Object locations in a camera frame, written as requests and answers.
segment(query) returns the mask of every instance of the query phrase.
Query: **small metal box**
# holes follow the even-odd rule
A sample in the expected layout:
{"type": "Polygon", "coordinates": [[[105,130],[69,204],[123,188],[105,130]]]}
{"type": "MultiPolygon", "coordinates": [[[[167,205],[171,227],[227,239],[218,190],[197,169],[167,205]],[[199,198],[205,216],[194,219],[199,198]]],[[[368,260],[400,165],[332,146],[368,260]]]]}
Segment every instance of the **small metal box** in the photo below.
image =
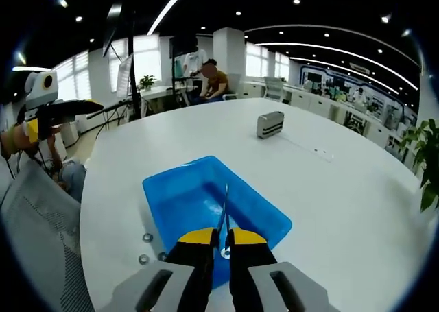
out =
{"type": "Polygon", "coordinates": [[[284,114],[279,111],[260,115],[257,124],[258,137],[266,139],[267,137],[281,132],[283,127],[283,117],[284,114]]]}

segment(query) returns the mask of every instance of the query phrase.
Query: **blue plastic tray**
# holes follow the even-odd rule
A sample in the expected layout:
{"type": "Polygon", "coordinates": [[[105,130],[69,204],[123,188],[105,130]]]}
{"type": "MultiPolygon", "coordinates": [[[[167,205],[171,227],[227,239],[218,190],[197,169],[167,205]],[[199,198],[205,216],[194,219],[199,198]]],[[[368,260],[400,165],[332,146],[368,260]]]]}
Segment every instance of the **blue plastic tray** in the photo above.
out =
{"type": "MultiPolygon", "coordinates": [[[[226,199],[230,227],[258,233],[273,249],[291,230],[291,220],[259,195],[214,156],[158,173],[143,181],[152,217],[169,252],[184,234],[201,228],[216,228],[226,199]]],[[[226,240],[224,223],[220,249],[226,240]]],[[[229,260],[215,251],[213,288],[230,279],[229,260]]]]}

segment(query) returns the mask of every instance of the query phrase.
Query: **white round table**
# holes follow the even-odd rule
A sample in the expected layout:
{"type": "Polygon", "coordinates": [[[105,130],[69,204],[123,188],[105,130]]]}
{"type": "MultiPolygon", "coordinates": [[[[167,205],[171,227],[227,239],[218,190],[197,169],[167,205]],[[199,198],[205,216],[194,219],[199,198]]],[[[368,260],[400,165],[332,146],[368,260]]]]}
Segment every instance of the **white round table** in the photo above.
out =
{"type": "MultiPolygon", "coordinates": [[[[102,132],[82,196],[80,243],[96,310],[162,251],[142,181],[214,155],[293,222],[273,249],[322,285],[341,311],[388,311],[410,288],[427,247],[407,221],[419,181],[364,137],[310,112],[264,99],[160,113],[102,132]],[[285,113],[283,131],[256,137],[257,117],[285,113]],[[146,232],[152,243],[142,241],[146,232]]],[[[207,311],[234,311],[228,284],[207,311]]]]}

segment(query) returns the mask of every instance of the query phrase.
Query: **brown shirt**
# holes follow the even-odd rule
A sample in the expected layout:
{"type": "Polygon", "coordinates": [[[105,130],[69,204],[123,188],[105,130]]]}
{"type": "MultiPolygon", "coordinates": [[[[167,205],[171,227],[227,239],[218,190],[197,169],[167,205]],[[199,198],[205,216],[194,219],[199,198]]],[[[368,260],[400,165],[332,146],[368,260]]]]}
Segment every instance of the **brown shirt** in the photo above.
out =
{"type": "Polygon", "coordinates": [[[227,75],[222,72],[218,71],[217,75],[215,77],[211,77],[208,81],[208,89],[212,88],[212,93],[216,93],[218,89],[220,88],[220,84],[226,84],[226,89],[224,90],[224,93],[228,90],[228,79],[227,75]]]}

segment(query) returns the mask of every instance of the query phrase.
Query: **ceiling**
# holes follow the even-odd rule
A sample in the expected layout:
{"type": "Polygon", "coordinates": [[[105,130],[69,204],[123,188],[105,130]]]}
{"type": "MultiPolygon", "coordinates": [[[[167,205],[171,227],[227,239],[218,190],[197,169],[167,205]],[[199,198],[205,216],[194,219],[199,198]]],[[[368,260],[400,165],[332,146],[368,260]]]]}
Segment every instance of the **ceiling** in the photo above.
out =
{"type": "MultiPolygon", "coordinates": [[[[66,1],[69,4],[67,8],[61,7],[56,0],[22,0],[22,11],[9,19],[10,51],[23,51],[27,65],[53,67],[85,49],[101,48],[106,15],[112,3],[120,0],[66,1]],[[82,16],[80,23],[76,23],[76,16],[82,16]]],[[[123,1],[135,9],[135,34],[146,34],[169,0],[123,1]]],[[[425,50],[429,51],[432,39],[428,36],[425,38],[424,35],[425,21],[428,16],[433,16],[427,11],[428,1],[421,4],[419,0],[300,0],[299,5],[294,5],[292,1],[179,0],[156,28],[156,32],[164,36],[182,32],[212,34],[222,27],[233,27],[246,31],[248,41],[252,43],[306,43],[342,49],[374,60],[419,87],[420,67],[416,45],[422,43],[426,46],[425,50]],[[240,11],[241,16],[237,16],[236,11],[240,11]],[[384,24],[381,17],[387,14],[392,17],[388,24],[384,24]],[[294,24],[326,25],[331,28],[272,27],[294,24]],[[252,30],[259,27],[271,28],[252,30]],[[412,29],[413,33],[401,37],[407,28],[412,29]],[[378,53],[378,49],[382,49],[383,53],[378,53]]],[[[392,93],[393,96],[403,103],[413,104],[415,110],[418,108],[419,92],[416,89],[395,74],[367,60],[315,47],[268,48],[281,53],[288,52],[289,56],[297,58],[312,58],[315,54],[316,60],[339,66],[343,65],[342,60],[345,64],[354,62],[366,67],[371,73],[375,72],[371,77],[394,90],[400,91],[401,87],[401,93],[392,93]]],[[[10,88],[3,90],[1,99],[9,99],[12,91],[10,88]]]]}

